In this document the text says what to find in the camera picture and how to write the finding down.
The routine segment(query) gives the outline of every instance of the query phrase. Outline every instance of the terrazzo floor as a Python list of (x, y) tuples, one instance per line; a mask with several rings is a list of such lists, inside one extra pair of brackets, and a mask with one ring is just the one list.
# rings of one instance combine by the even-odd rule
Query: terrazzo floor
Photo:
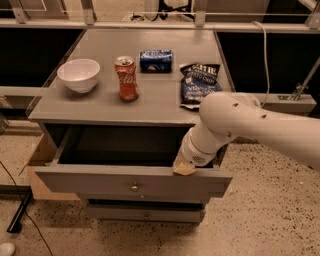
[[(18, 184), (28, 183), (21, 169), (40, 134), (35, 124), (11, 121), (0, 136), (0, 160)], [(82, 201), (37, 200), (27, 212), (59, 256), (320, 255), (319, 172), (253, 143), (231, 143), (221, 169), (234, 178), (199, 225), (91, 219)], [(26, 216), (20, 233), (6, 232), (18, 205), (0, 197), (0, 242), (13, 242), (17, 256), (50, 255)]]

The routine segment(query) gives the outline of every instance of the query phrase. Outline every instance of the snack bag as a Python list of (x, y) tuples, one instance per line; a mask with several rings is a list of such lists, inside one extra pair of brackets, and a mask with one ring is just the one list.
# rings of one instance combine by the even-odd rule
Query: snack bag
[(219, 64), (180, 66), (180, 71), (184, 75), (181, 80), (182, 101), (180, 106), (198, 109), (205, 96), (212, 92), (222, 91), (216, 80), (219, 69)]

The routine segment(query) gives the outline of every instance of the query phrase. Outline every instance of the wooden panel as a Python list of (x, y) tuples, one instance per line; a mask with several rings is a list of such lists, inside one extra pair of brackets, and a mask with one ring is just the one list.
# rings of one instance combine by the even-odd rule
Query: wooden panel
[(55, 150), (49, 145), (48, 140), (43, 135), (35, 149), (29, 164), (26, 167), (29, 174), (30, 186), (32, 189), (33, 198), (37, 200), (79, 200), (79, 197), (74, 193), (56, 193), (43, 183), (43, 181), (35, 173), (36, 166), (44, 166), (51, 162), (55, 154)]
[(176, 202), (208, 202), (211, 197), (222, 197), (232, 179), (232, 174), (213, 169), (198, 169), (193, 175), (180, 176), (173, 173), (172, 167), (143, 166), (56, 165), (38, 167), (36, 173), (55, 192)]

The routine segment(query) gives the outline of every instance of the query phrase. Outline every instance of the drawer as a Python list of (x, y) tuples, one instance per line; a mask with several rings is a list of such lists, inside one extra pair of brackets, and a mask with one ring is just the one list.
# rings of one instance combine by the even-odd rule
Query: drawer
[(88, 204), (88, 213), (93, 218), (137, 221), (166, 221), (200, 223), (205, 216), (205, 208), (191, 204), (126, 204), (113, 202)]
[(207, 203), (222, 197), (231, 173), (201, 168), (190, 176), (172, 163), (186, 127), (71, 127), (50, 166), (36, 174), (52, 192), (84, 199)]

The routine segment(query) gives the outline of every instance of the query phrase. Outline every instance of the can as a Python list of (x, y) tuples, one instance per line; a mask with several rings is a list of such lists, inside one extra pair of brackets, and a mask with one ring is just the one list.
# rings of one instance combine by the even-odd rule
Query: can
[(140, 52), (140, 68), (143, 73), (169, 73), (171, 64), (171, 50), (143, 50)]
[(119, 77), (119, 96), (124, 102), (134, 101), (139, 97), (136, 82), (136, 64), (131, 56), (119, 56), (116, 58), (115, 70)]

